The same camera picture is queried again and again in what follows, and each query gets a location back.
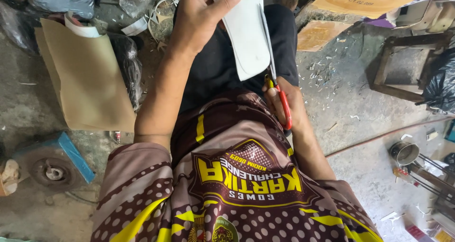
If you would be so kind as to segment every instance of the white leather piece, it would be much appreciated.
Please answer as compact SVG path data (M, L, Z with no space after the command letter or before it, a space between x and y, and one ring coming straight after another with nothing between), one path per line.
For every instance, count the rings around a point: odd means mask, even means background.
M241 0L223 18L241 81L263 72L270 65L270 52L258 4L264 6L263 0Z

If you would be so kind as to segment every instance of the scissors blade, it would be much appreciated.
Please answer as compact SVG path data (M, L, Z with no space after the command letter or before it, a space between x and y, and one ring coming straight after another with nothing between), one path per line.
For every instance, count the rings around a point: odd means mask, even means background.
M272 43L270 41L270 34L268 34L268 27L267 27L267 20L265 19L264 9L259 4L259 13L261 13L262 17L262 24L264 26L265 36L267 38L268 50L270 52L270 71L272 74L272 80L276 84L277 83L277 73L275 71L275 61L273 59L273 52L272 52Z

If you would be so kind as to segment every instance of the wooden frame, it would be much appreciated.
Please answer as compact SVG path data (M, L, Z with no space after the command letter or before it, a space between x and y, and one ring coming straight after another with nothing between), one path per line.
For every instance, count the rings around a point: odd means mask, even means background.
M428 55L431 56L436 53L442 53L442 51L448 47L451 38L452 33L409 36L403 38L388 38L384 43L384 51L382 53L378 72L376 73L376 77L374 78L374 82L370 85L370 88L374 91L415 103L424 101L424 97L421 94L402 89L406 88L405 86L409 85L402 85L403 87L401 88L397 87L396 85L386 85L385 79L387 77L388 71L385 70L385 67L389 62L390 57L394 53L395 47L429 49L430 52ZM427 58L426 61L422 64L422 74L420 78L423 85L420 85L420 89L425 88L427 85L426 78L428 77L429 73L428 67L429 58Z

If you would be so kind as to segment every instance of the dirty floor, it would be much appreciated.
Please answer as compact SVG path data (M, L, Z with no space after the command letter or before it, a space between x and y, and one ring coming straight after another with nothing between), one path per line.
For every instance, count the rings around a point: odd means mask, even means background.
M174 8L168 7L163 14L172 15L173 11ZM96 14L109 23L111 31L118 31L134 21L127 15L124 21L120 20L122 11L116 6L104 6ZM114 24L112 19L120 22ZM156 38L166 42L172 20L153 27ZM409 35L405 30L356 26L338 36L340 40L346 39L345 42L334 39L322 51L297 53L305 106L325 154L397 128L442 118L430 114L424 106L369 89L368 81L376 73L384 40L389 36ZM157 43L150 40L148 32L141 36L145 39L144 49L140 51L144 65L142 82L147 88L163 54L156 49ZM42 59L18 49L3 31L0 31L0 63L0 128L5 126L0 130L0 139L9 157L20 142L36 134L64 130L65 121ZM430 217L422 216L415 206L427 212L433 198L423 188L395 181L392 174L395 164L387 153L388 148L407 133L413 135L407 140L417 143L422 153L434 159L443 158L455 152L455 144L442 139L445 125L439 122L410 129L329 158L338 179L349 182L385 241L412 240L404 230L405 220L416 223L421 229L428 228L426 221ZM438 131L439 136L427 142L425 135L432 129ZM95 180L74 193L96 201L107 156L117 145L105 132L70 131L69 135L96 171ZM131 135L125 137L125 142L128 140ZM0 198L0 236L42 242L88 241L94 209L95 206L65 194L48 195L28 179L20 183L17 192ZM406 215L393 226L390 221L380 221L392 211Z

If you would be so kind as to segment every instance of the man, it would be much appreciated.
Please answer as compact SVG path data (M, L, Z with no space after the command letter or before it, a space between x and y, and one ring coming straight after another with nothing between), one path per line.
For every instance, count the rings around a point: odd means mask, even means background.
M108 158L91 240L382 241L313 134L296 87L293 14L265 7L292 149L274 116L283 121L276 89L263 87L264 74L238 80L217 26L240 0L208 1L179 4L135 143Z

